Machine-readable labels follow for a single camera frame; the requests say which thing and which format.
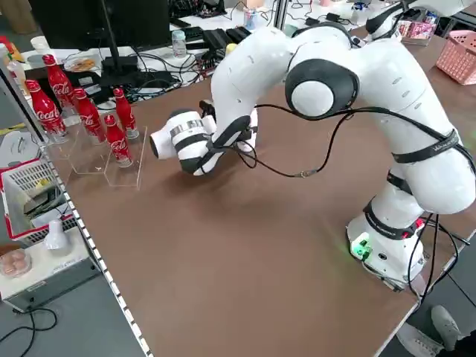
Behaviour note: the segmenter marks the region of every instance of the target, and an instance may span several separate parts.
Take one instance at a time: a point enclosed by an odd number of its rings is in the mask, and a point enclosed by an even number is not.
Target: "clear acrylic holder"
[[[132,156],[132,164],[130,166],[119,167],[112,151],[109,150],[109,158],[104,176],[111,187],[136,187],[137,190],[140,189],[147,127],[139,126],[138,130],[139,136],[137,138],[127,139],[129,152]]]
[[[68,140],[63,143],[57,143],[53,138],[50,137],[50,135],[48,136],[49,143],[45,145],[45,149],[51,160],[69,159],[69,155],[76,145],[78,132],[80,131],[81,127],[81,124],[67,126],[66,130],[68,133],[66,134],[65,138]]]
[[[74,172],[79,175],[102,174],[106,171],[110,151],[106,140],[101,144],[94,144],[81,125],[68,160]]]

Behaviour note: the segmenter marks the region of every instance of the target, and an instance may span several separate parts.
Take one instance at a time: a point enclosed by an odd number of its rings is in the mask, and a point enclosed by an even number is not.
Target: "person's foot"
[[[431,309],[431,320],[433,320],[434,327],[443,339],[446,350],[454,350],[456,341],[463,337],[463,334],[458,329],[453,317],[443,306],[435,306]]]
[[[415,357],[435,357],[443,349],[441,344],[407,323],[399,329],[396,337],[403,347]]]

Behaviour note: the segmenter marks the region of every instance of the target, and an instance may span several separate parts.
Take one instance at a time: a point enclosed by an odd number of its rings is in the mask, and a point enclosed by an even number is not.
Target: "bottle cap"
[[[52,54],[46,54],[45,56],[43,56],[43,62],[46,65],[56,65],[57,64],[57,61],[54,59]]]
[[[175,30],[175,31],[172,31],[172,40],[174,39],[185,39],[185,32],[182,31],[182,30]]]
[[[82,88],[75,88],[73,89],[74,95],[77,99],[84,99],[86,98],[86,92]]]
[[[39,83],[35,80],[26,80],[25,85],[27,86],[27,89],[28,91],[30,91],[30,93],[34,93],[41,89],[41,87],[39,86]]]
[[[116,98],[122,98],[124,96],[124,92],[123,92],[122,88],[114,88],[112,90],[112,93],[114,93],[114,96]]]
[[[114,126],[116,124],[116,118],[114,118],[114,115],[109,114],[109,115],[105,116],[104,123],[107,126]]]

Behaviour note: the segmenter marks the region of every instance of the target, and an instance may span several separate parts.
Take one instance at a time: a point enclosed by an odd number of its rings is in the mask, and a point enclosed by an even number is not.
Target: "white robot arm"
[[[380,39],[353,48],[348,32],[334,23],[292,39],[275,28],[259,29],[213,75],[216,127],[194,111],[174,113],[164,129],[151,135],[152,149],[159,158],[176,154],[185,172],[210,172],[224,153],[221,148],[243,133],[254,146],[256,132],[250,134],[249,127],[257,125],[257,116],[251,113],[282,80],[289,107],[300,115],[324,118],[359,96],[444,135],[438,140],[405,120],[375,115],[395,164],[384,190],[349,223],[347,236],[354,257],[403,289],[408,269],[413,280],[425,263],[417,235],[423,227],[420,216],[466,209],[475,200],[476,186],[473,167],[456,150],[456,129],[418,62],[398,41]]]

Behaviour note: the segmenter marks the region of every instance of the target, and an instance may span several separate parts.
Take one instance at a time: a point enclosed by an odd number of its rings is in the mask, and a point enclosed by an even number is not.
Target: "coca-cola bottle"
[[[38,116],[39,122],[48,134],[53,137],[57,143],[68,141],[66,126],[62,121],[60,111],[35,80],[26,80],[25,85],[31,93],[33,101],[33,110]]]
[[[106,140],[103,126],[99,119],[99,113],[96,106],[87,98],[84,89],[73,89],[77,99],[77,110],[80,113],[81,122],[83,123],[93,144],[101,144]]]
[[[129,139],[137,138],[139,136],[139,131],[135,125],[135,117],[132,113],[131,105],[126,97],[124,97],[124,92],[121,88],[115,88],[113,92],[116,97],[116,112],[122,123],[122,127],[126,130],[126,136]]]
[[[128,167],[132,164],[132,157],[129,152],[129,145],[122,129],[116,123],[114,115],[107,115],[104,118],[106,124],[106,137],[119,167]]]
[[[53,93],[59,101],[65,118],[75,114],[75,101],[73,86],[66,77],[65,72],[57,65],[56,60],[50,54],[43,56],[43,62],[48,70],[48,82]]]

